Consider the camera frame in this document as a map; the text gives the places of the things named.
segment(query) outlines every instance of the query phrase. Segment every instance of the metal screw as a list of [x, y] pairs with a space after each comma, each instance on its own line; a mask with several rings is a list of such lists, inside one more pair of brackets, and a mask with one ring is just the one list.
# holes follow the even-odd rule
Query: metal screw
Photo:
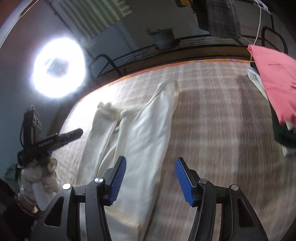
[[201, 178], [201, 179], [199, 180], [199, 183], [201, 183], [201, 184], [207, 184], [207, 179], [205, 179], [205, 178]]
[[99, 177], [94, 180], [95, 183], [101, 183], [104, 179]]
[[70, 183], [65, 183], [65, 184], [63, 185], [63, 189], [64, 189], [64, 190], [68, 190], [70, 187], [71, 187], [71, 184], [70, 184]]
[[239, 187], [237, 185], [231, 185], [231, 189], [234, 191], [237, 191], [239, 189]]

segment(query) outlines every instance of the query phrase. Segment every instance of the white cable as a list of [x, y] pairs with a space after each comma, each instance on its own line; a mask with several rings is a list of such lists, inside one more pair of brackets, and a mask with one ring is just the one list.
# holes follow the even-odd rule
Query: white cable
[[258, 39], [259, 30], [260, 30], [260, 25], [261, 25], [261, 12], [262, 12], [259, 3], [258, 3], [256, 0], [255, 0], [255, 2], [258, 4], [258, 7], [259, 7], [259, 9], [260, 9], [260, 19], [259, 19], [259, 26], [258, 26], [258, 30], [257, 30], [257, 36], [256, 36], [256, 39], [255, 39], [253, 45], [255, 45], [255, 43], [256, 43], [256, 41], [257, 41], [257, 39]]

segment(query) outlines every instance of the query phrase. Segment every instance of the hand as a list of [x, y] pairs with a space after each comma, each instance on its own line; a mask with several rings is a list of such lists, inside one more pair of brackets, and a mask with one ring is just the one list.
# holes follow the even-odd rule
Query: hand
[[36, 206], [32, 184], [41, 182], [44, 190], [47, 193], [58, 192], [60, 189], [60, 182], [56, 179], [55, 168], [57, 160], [51, 157], [48, 158], [48, 165], [41, 167], [36, 160], [32, 161], [28, 168], [21, 172], [22, 186], [20, 188], [21, 198], [24, 199], [29, 205]]

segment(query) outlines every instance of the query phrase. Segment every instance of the blue gripper pad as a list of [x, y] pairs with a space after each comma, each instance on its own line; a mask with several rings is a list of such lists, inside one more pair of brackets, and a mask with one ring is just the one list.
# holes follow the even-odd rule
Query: blue gripper pad
[[195, 202], [193, 198], [193, 186], [179, 158], [176, 159], [175, 161], [175, 171], [176, 171], [176, 175], [178, 177], [185, 201], [188, 202], [192, 207]]
[[126, 172], [126, 158], [122, 157], [120, 164], [117, 168], [117, 171], [114, 175], [114, 178], [110, 184], [110, 193], [108, 197], [108, 202], [110, 203], [110, 205], [112, 205], [113, 202], [117, 199], [117, 195], [119, 193], [125, 172]]

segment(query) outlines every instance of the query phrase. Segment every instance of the flower pot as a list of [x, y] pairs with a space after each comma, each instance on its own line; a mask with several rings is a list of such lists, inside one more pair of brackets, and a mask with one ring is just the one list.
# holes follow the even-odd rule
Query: flower pot
[[161, 50], [172, 48], [176, 40], [173, 29], [164, 29], [162, 33], [151, 36], [157, 47]]

